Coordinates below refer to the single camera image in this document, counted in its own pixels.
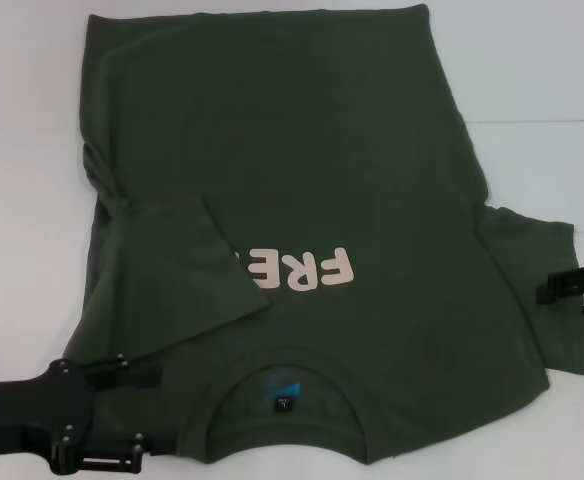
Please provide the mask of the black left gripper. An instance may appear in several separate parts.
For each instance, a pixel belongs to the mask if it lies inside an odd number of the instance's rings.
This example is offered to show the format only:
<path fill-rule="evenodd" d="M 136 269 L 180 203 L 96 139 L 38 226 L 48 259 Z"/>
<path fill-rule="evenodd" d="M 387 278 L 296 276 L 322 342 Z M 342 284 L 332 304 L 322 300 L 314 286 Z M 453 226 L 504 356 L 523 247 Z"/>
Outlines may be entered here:
<path fill-rule="evenodd" d="M 118 354 L 87 365 L 86 376 L 70 362 L 55 360 L 37 377 L 0 382 L 0 455 L 37 455 L 55 474 L 74 474 L 86 460 L 136 461 L 147 450 L 143 434 L 96 433 L 84 438 L 93 413 L 90 385 L 158 388 L 162 376 L 160 366 Z"/>

